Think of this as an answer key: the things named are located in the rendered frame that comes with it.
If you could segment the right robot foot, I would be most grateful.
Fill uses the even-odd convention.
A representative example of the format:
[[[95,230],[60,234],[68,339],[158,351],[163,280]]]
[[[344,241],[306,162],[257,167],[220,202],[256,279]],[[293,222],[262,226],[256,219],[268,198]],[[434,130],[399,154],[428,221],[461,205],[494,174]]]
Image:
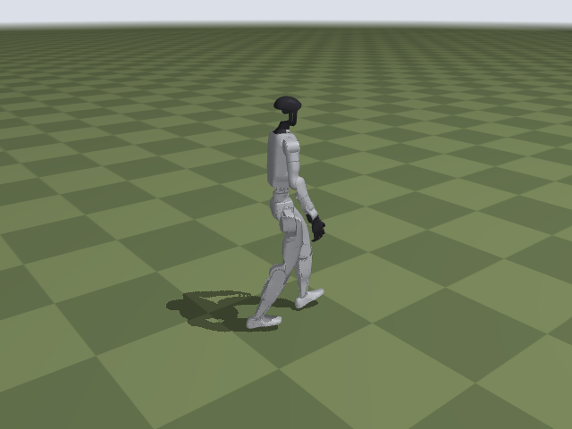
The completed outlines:
[[[262,314],[263,315],[263,314]],[[261,316],[262,316],[261,315]],[[260,316],[260,318],[261,318]],[[257,319],[257,317],[256,317]],[[262,326],[272,326],[277,325],[282,322],[282,318],[277,315],[264,315],[262,319],[255,320],[255,316],[250,316],[247,320],[246,326],[249,329],[262,327]]]

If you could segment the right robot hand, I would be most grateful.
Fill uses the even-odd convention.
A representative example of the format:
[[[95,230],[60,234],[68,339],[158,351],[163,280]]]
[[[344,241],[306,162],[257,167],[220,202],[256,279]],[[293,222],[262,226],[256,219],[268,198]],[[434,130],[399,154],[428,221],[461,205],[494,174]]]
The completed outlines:
[[[308,222],[312,223],[312,232],[314,233],[314,239],[312,241],[315,242],[316,240],[321,239],[324,235],[325,223],[319,219],[319,216],[317,216],[314,220],[312,220],[309,214],[306,214],[306,217]]]

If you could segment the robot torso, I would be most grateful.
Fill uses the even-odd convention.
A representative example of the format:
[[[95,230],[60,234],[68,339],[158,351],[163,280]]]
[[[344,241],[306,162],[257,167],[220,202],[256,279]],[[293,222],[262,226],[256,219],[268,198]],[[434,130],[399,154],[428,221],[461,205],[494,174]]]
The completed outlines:
[[[282,134],[275,134],[273,131],[270,132],[268,138],[267,181],[272,187],[276,188],[270,199],[270,207],[273,217],[280,221],[283,210],[291,210],[294,213],[294,204],[289,197],[288,188],[290,186],[286,155],[282,150],[283,139],[293,138],[297,140],[297,138],[293,133],[290,133],[290,130],[286,130],[286,133]]]

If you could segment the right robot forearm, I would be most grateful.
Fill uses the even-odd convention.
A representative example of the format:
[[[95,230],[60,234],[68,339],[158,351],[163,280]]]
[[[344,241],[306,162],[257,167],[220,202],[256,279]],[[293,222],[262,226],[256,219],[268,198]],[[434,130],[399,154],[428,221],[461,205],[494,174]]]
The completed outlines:
[[[305,213],[305,215],[309,214],[312,220],[314,220],[318,216],[318,213],[308,196],[306,183],[303,178],[296,179],[296,188],[297,192],[295,193],[295,197],[299,201],[302,211]]]

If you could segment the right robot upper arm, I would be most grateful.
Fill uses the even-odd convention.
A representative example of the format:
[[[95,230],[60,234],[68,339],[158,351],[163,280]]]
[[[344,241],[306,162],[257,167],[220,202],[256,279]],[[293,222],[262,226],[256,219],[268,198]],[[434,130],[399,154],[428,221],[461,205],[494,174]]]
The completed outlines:
[[[286,155],[286,162],[287,162],[287,171],[289,177],[289,186],[291,189],[296,188],[296,179],[302,178],[299,177],[299,152],[300,152],[300,145],[299,142],[293,138],[285,138],[283,139],[282,144],[283,153]]]

